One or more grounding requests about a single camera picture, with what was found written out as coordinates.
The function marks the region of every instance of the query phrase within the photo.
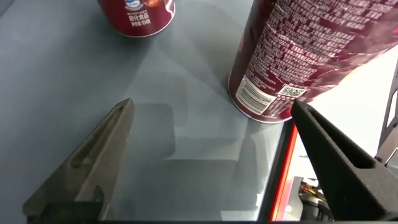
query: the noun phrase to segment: can label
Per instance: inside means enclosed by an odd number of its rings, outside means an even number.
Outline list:
[[[174,0],[98,0],[111,25],[124,35],[145,37],[173,19]]]
[[[295,99],[311,101],[398,44],[397,28],[398,0],[254,0],[229,93],[258,121],[287,120]]]

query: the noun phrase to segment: red strip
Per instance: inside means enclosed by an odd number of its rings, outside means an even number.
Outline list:
[[[282,201],[284,188],[287,180],[287,174],[289,173],[290,162],[292,162],[292,156],[294,151],[294,146],[297,138],[297,128],[296,125],[293,125],[292,134],[290,136],[289,147],[287,149],[286,158],[284,161],[284,166],[282,168],[282,175],[279,180],[277,196],[275,198],[274,206],[272,208],[271,221],[283,221],[277,220],[278,212],[284,212],[285,208],[281,208],[280,202]]]

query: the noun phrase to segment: maroon can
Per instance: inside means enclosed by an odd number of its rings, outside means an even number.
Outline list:
[[[98,0],[109,23],[129,37],[147,37],[174,18],[174,0]]]
[[[397,28],[398,0],[254,0],[230,97],[257,121],[288,120],[295,99],[313,100],[398,44]]]

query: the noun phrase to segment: glass surface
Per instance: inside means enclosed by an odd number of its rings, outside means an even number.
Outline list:
[[[398,153],[397,149],[391,154],[388,159],[387,168],[398,177]]]
[[[257,220],[283,124],[226,91],[251,1],[176,1],[130,39],[95,1],[22,1],[0,18],[0,211],[22,204],[119,101],[135,115],[111,202],[122,220]]]

